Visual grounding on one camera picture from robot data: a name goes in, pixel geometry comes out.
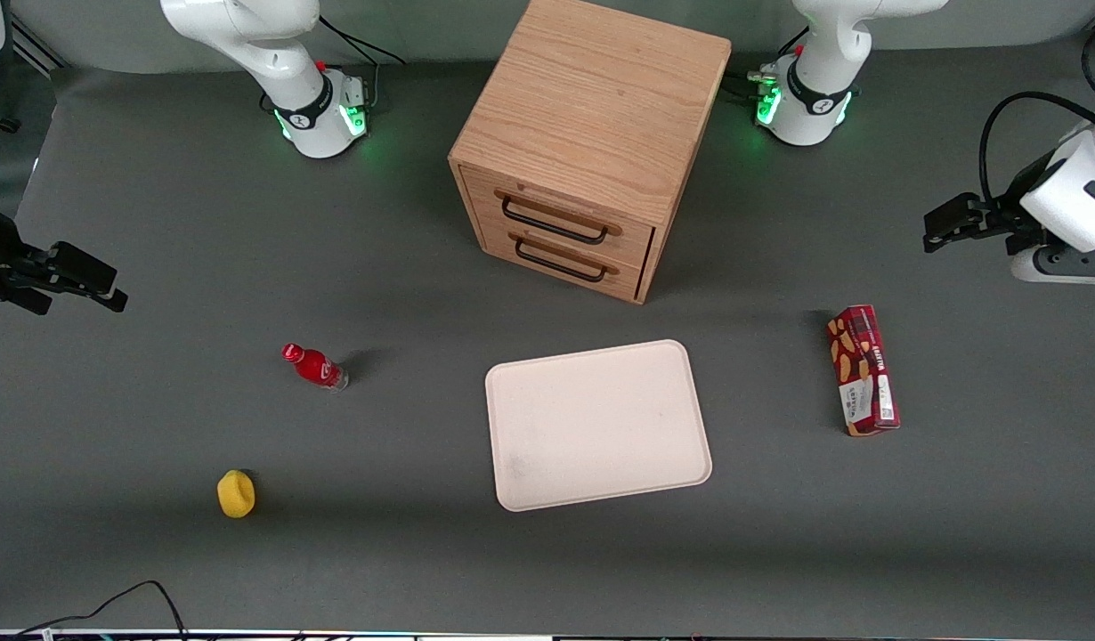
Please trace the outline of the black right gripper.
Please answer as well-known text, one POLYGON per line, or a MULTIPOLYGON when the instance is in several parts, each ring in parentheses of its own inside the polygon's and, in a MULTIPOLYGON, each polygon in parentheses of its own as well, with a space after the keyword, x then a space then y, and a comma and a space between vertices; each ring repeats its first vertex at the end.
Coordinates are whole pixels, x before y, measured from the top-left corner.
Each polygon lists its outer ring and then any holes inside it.
MULTIPOLYGON (((47 314, 53 300, 39 289, 48 289, 51 263, 58 252, 58 245, 41 250, 23 242, 18 224, 0 211, 0 304, 15 304, 27 312, 47 314)), ((125 310, 129 300, 119 288, 110 291, 85 288, 85 296, 117 313, 125 310)))

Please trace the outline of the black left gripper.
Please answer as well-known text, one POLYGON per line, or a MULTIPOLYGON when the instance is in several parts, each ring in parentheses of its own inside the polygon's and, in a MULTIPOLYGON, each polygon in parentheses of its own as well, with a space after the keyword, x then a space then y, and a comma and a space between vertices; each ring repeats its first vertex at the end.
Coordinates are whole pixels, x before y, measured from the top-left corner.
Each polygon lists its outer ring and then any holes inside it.
MULTIPOLYGON (((988 214, 986 216, 988 230, 993 234, 1006 234, 1004 248, 1007 256, 1021 256, 1027 250, 1047 244, 1047 232, 1042 224, 1036 222, 1030 214, 1021 206, 1021 199, 1034 187, 1034 183, 1012 183, 998 196, 993 196, 990 186, 982 186, 988 214)), ((925 231, 923 234, 923 252, 935 253, 943 247, 967 238, 963 230, 925 231)))

